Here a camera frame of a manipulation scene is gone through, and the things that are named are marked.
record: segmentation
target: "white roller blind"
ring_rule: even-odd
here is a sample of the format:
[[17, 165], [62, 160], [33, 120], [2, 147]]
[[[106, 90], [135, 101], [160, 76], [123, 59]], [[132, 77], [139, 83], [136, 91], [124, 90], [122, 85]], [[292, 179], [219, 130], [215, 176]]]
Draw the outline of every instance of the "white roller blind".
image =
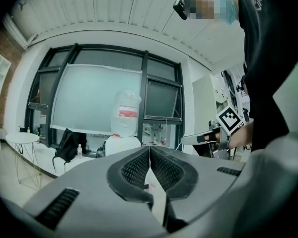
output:
[[111, 134], [116, 94], [140, 95], [142, 73], [100, 65], [68, 65], [54, 100], [51, 127], [76, 132]]

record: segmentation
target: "ceiling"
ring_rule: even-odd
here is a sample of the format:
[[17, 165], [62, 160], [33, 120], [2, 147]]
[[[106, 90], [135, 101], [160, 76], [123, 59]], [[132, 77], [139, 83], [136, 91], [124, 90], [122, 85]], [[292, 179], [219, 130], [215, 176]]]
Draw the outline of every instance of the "ceiling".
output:
[[18, 0], [10, 15], [32, 44], [73, 31], [112, 30], [155, 39], [213, 71], [243, 61], [244, 32], [239, 23], [181, 20], [176, 0]]

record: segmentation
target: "black t-shirt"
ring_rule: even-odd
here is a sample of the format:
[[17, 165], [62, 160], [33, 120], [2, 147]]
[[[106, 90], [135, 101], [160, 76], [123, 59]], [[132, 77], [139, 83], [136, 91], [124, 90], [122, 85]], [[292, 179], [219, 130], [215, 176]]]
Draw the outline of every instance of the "black t-shirt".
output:
[[298, 0], [239, 0], [239, 22], [254, 151], [289, 132], [273, 95], [298, 61]]

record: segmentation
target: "black backpack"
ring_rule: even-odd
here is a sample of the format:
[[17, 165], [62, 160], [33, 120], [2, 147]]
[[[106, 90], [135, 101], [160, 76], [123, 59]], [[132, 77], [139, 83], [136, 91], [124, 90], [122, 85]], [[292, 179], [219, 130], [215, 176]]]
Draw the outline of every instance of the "black backpack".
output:
[[52, 159], [53, 167], [54, 159], [57, 157], [65, 160], [65, 163], [69, 163], [72, 159], [74, 159], [75, 155], [77, 155], [77, 148], [80, 144], [82, 147], [82, 152], [86, 153], [86, 134], [85, 133], [77, 133], [73, 132], [69, 129], [64, 131], [60, 144], [55, 152], [55, 156]]

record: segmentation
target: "bottle label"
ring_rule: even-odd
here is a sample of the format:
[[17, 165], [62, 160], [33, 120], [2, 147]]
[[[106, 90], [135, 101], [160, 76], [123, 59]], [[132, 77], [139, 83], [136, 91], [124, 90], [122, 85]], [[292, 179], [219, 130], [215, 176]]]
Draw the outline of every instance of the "bottle label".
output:
[[119, 116], [120, 117], [131, 117], [137, 118], [137, 108], [130, 106], [120, 106], [119, 107]]

